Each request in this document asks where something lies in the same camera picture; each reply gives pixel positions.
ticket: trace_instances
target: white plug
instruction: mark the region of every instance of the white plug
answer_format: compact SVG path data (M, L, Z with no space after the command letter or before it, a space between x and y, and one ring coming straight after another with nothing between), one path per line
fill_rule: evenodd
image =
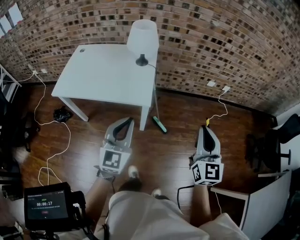
M223 90L224 92L228 92L229 89L230 89L230 87L225 86L222 90Z

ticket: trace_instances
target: white shoe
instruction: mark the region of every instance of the white shoe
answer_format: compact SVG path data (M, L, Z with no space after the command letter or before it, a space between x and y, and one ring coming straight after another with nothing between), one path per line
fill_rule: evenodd
M156 188L152 191L151 195L153 197L156 197L156 196L161 196L161 190L159 188Z
M128 175L130 178L139 178L139 170L136 166L129 166L128 168Z

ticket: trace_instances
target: electrical outlet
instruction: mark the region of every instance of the electrical outlet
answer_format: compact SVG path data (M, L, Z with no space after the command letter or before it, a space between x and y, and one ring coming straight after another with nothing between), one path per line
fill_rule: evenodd
M215 20L211 20L210 22L212 25L218 27L220 25L220 23L218 21L215 21Z
M224 91L224 92L228 92L229 91L229 89L230 89L230 87L228 87L228 86L225 86L222 90Z
M213 81L209 81L207 84L206 84L206 86L210 86L210 87L213 87L213 86L215 86L215 82L213 82Z

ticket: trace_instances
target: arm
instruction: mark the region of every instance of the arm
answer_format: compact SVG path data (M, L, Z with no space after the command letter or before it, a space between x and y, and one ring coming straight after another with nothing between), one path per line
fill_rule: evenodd
M97 178L88 191L86 199L86 214L95 224L100 219L111 183L103 178Z
M191 206L191 225L199 227L211 221L210 200L207 186L195 185Z

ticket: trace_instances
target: floor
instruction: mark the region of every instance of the floor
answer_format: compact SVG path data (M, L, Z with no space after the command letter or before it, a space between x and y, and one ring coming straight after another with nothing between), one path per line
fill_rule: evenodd
M53 111L63 103L56 97L51 97L53 85L47 86L45 98L37 110L37 120L41 123L53 120ZM15 103L19 108L34 111L43 95L44 87L23 87L18 92ZM195 153L195 139L199 127L205 124L207 117L225 112L222 104L197 97L184 96L179 93L158 91L160 118L168 129L166 135L152 123L147 121L145 131L139 131L140 109L135 106L103 103L75 99L74 102L89 116L89 122L73 116L67 125L71 130L69 149L62 155L49 161L56 175L67 181L73 191L81 190L87 193L96 179L99 148L102 145L107 127L118 119L131 116L135 119L135 129L131 147L133 154L131 164L140 170L144 183L143 191L150 193L160 187L165 195L176 202L177 188L192 185L193 176L188 168L188 157ZM241 108L227 106L228 115L222 118L214 117L210 128L221 143L222 161L225 164L223 181L217 186L228 190L249 193L256 190L256 174L244 160L245 138L247 134L261 134L270 128L268 116L253 113ZM63 124L44 125L31 144L31 153L23 148L15 152L16 159L22 166L22 177L25 187L40 186L38 172L46 166L48 157L63 151L68 144L69 133ZM126 173L115 181L115 188L124 182ZM47 173L41 173L42 183L47 183ZM50 176L50 184L57 183ZM191 189L180 193L181 209L189 216ZM211 208L214 216L219 214L216 196L210 195ZM243 203L228 197L219 196L223 211L239 223ZM10 211L22 222L22 201L9 204Z

